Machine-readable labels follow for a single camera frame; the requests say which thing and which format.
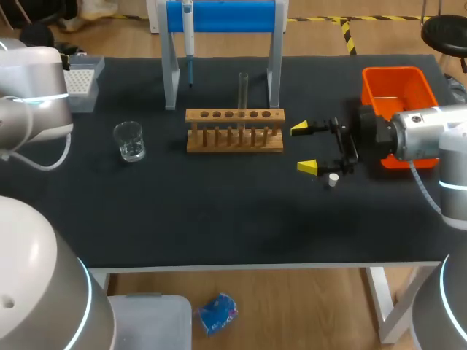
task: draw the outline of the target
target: black stool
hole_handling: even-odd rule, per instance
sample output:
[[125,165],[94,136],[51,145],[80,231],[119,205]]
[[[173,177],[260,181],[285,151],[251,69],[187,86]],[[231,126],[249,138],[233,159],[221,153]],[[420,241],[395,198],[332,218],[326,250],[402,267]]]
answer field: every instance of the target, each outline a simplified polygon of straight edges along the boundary
[[441,2],[437,16],[424,22],[426,0],[422,10],[422,39],[432,49],[442,53],[439,61],[441,68],[447,64],[449,57],[459,57],[464,73],[467,66],[467,17],[458,15],[441,15]]

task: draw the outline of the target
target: small white cap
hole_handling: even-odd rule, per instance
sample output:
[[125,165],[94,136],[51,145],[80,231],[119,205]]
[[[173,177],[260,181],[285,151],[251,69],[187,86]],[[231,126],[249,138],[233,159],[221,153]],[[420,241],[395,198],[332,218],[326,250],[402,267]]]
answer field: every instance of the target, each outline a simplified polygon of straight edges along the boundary
[[329,182],[328,182],[329,186],[331,187],[336,186],[338,180],[339,180],[339,175],[335,173],[329,174]]

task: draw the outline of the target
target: plastic storage bin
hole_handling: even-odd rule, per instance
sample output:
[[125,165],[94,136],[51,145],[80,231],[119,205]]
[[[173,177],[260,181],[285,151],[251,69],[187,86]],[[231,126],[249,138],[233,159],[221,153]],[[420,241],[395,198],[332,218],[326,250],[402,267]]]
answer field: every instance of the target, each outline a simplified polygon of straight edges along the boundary
[[91,113],[94,110],[99,94],[97,78],[104,67],[103,57],[70,57],[70,70],[64,73],[69,105],[73,113]]
[[109,297],[115,315],[115,350],[191,350],[191,304],[178,295]]
[[[438,106],[425,75],[417,67],[370,67],[363,70],[362,104],[390,120],[393,114]],[[393,155],[381,160],[386,168],[408,168]],[[437,159],[416,160],[417,168],[432,168]]]

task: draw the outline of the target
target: water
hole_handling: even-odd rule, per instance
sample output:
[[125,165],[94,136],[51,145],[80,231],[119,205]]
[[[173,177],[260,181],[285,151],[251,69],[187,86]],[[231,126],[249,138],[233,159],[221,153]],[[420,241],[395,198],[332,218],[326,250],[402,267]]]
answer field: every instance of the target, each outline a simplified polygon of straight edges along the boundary
[[120,152],[122,153],[122,158],[127,162],[137,162],[146,155],[142,138],[123,142],[120,145]]

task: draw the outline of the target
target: white table frame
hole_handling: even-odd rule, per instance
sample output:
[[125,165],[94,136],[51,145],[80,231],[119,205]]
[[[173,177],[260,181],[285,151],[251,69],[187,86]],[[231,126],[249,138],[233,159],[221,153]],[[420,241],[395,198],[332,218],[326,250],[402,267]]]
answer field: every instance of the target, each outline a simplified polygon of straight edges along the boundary
[[[379,324],[379,339],[383,344],[397,343],[409,329],[412,316],[412,302],[417,290],[440,262],[387,262],[387,263],[344,263],[344,264],[256,264],[256,265],[201,265],[166,266],[148,268],[91,268],[90,272],[104,291],[109,286],[111,273],[170,272],[170,271],[232,271],[271,270],[298,268],[365,268],[370,284],[371,296]],[[405,286],[406,291],[394,305],[385,268],[418,268],[416,275]]]

